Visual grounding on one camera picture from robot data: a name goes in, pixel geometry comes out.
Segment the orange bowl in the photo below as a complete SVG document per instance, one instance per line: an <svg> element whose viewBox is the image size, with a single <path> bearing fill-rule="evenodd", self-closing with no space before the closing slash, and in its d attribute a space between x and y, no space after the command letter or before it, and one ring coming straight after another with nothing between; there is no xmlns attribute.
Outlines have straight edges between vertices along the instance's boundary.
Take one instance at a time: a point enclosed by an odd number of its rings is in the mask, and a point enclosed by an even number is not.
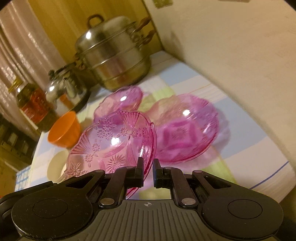
<svg viewBox="0 0 296 241"><path fill-rule="evenodd" d="M79 140L81 126L74 111L69 111L60 117L50 129L48 142L65 148L72 148Z"/></svg>

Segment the beige wall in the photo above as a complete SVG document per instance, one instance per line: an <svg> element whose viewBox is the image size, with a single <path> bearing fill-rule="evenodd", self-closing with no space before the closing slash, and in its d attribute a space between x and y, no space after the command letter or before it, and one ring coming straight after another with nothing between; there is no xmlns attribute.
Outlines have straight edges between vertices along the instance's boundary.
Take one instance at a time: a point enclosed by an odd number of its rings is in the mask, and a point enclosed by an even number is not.
<svg viewBox="0 0 296 241"><path fill-rule="evenodd" d="M296 12L283 0L173 1L144 0L164 48L243 106L296 168ZM282 205L296 218L296 188Z"/></svg>

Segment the kettle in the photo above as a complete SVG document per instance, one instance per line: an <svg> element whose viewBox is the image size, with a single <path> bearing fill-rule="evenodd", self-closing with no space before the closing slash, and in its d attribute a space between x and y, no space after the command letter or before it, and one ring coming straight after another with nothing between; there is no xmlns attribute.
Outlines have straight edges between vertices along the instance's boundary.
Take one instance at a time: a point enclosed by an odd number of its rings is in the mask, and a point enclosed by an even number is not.
<svg viewBox="0 0 296 241"><path fill-rule="evenodd" d="M73 110L78 112L87 103L90 91L75 73L76 63L70 63L56 72L50 70L50 83L46 89L46 100L52 103L58 115Z"/></svg>

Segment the transparent pink bowl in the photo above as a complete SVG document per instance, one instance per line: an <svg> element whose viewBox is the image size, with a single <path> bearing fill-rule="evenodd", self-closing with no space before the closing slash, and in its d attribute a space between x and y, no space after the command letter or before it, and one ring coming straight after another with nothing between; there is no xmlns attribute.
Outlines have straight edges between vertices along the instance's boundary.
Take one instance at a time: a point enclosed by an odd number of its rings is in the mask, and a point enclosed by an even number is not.
<svg viewBox="0 0 296 241"><path fill-rule="evenodd" d="M67 168L58 182L102 169L113 173L117 168L136 166L144 159L144 178L152 166L156 151L154 124L137 111L116 111L89 126L70 151ZM137 188L127 191L131 197Z"/></svg>
<svg viewBox="0 0 296 241"><path fill-rule="evenodd" d="M143 92L138 86L122 87L108 95L94 111L94 123L114 111L135 111L139 108Z"/></svg>
<svg viewBox="0 0 296 241"><path fill-rule="evenodd" d="M198 157L219 131L215 107L191 94L161 99L146 114L155 125L155 157L162 163L181 163Z"/></svg>

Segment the gray ribbed surface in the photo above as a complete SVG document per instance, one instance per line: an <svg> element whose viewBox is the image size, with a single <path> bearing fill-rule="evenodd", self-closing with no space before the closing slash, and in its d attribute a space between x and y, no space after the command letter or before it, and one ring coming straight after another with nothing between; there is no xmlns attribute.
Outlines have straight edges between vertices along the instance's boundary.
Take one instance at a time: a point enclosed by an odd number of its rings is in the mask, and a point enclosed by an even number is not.
<svg viewBox="0 0 296 241"><path fill-rule="evenodd" d="M227 241L209 230L192 210L173 200L124 200L102 210L92 224L65 241Z"/></svg>

